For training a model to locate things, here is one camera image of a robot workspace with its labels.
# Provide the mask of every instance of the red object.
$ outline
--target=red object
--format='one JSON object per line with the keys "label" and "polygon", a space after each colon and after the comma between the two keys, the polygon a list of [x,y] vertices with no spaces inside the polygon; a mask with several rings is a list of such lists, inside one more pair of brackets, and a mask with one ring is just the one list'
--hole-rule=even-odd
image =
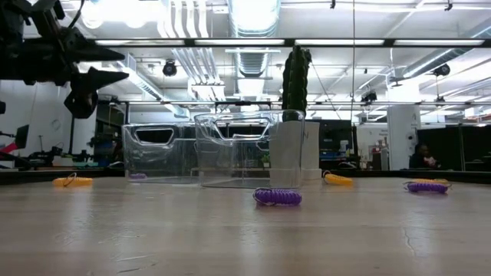
{"label": "red object", "polygon": [[11,153],[16,149],[17,149],[17,145],[15,145],[15,143],[11,143],[10,145],[6,146],[5,148],[0,149],[0,152]]}

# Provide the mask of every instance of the cactus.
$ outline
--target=cactus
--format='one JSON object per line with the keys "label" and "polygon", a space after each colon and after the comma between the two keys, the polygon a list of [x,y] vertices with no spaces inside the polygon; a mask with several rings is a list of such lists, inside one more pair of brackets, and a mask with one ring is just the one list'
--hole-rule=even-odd
{"label": "cactus", "polygon": [[305,114],[307,109],[308,64],[310,62],[309,50],[303,50],[300,46],[293,47],[283,71],[283,110],[299,110]]}

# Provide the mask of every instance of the desk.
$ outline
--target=desk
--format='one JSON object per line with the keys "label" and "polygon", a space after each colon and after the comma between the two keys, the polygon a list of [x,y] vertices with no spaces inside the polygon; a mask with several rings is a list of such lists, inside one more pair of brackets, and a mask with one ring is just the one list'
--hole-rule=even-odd
{"label": "desk", "polygon": [[0,186],[0,274],[488,275],[491,188],[411,195],[404,180],[310,183],[293,208],[123,178]]}

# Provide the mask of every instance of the person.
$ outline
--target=person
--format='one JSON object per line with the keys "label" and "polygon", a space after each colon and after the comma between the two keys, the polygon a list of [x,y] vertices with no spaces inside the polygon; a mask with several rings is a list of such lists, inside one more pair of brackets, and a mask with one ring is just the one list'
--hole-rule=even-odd
{"label": "person", "polygon": [[414,154],[409,159],[410,169],[439,169],[440,163],[437,162],[424,143],[418,143],[414,147]]}

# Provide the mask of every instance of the clear plastic bin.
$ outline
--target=clear plastic bin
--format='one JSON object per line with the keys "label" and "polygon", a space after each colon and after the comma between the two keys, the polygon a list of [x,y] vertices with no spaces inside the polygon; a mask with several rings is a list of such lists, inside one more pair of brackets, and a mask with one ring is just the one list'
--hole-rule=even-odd
{"label": "clear plastic bin", "polygon": [[298,188],[304,115],[295,110],[195,117],[205,187]]}
{"label": "clear plastic bin", "polygon": [[125,125],[123,145],[130,181],[199,183],[194,123]]}

